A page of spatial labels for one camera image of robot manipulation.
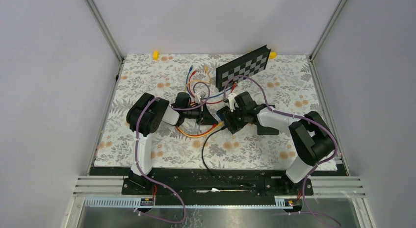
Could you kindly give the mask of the small black adapter box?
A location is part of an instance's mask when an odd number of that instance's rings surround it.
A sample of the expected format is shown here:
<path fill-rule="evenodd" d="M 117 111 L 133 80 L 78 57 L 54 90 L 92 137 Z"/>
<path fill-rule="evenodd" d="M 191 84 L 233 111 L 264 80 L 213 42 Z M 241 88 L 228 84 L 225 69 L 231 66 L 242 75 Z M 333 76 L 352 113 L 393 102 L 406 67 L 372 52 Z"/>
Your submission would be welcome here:
<path fill-rule="evenodd" d="M 235 134 L 244 128 L 242 122 L 237 119 L 237 116 L 227 106 L 220 108 L 217 111 L 217 116 L 224 122 L 231 134 Z"/>

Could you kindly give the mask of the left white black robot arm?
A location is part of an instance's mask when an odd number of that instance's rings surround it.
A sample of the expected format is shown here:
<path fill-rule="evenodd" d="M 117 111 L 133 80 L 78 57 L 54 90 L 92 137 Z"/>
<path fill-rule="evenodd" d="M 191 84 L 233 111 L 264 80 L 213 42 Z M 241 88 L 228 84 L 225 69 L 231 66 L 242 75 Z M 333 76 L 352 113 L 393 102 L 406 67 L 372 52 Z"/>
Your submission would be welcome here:
<path fill-rule="evenodd" d="M 144 93 L 129 109 L 126 121 L 130 130 L 136 133 L 131 170 L 138 175 L 133 182 L 138 193 L 147 194 L 152 189 L 151 179 L 142 175 L 147 175 L 152 169 L 153 134 L 162 122 L 180 127 L 185 119 L 194 119 L 200 126 L 211 126 L 210 130 L 220 126 L 206 104 L 201 101 L 192 104 L 191 96 L 185 92 L 179 92 L 173 104 Z"/>

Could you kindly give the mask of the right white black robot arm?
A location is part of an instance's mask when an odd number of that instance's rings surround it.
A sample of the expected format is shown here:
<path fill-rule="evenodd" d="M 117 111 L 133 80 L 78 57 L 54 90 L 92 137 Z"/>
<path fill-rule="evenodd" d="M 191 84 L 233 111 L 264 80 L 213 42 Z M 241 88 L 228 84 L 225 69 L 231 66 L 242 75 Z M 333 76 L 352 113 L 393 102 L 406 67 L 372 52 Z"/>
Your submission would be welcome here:
<path fill-rule="evenodd" d="M 297 157 L 286 169 L 281 182 L 282 190 L 289 195 L 301 188 L 301 180 L 318 163 L 335 151 L 336 139 L 316 111 L 304 116 L 290 115 L 266 103 L 257 104 L 248 92 L 229 94 L 227 105 L 217 111 L 231 134 L 254 124 L 258 135 L 291 136 Z"/>

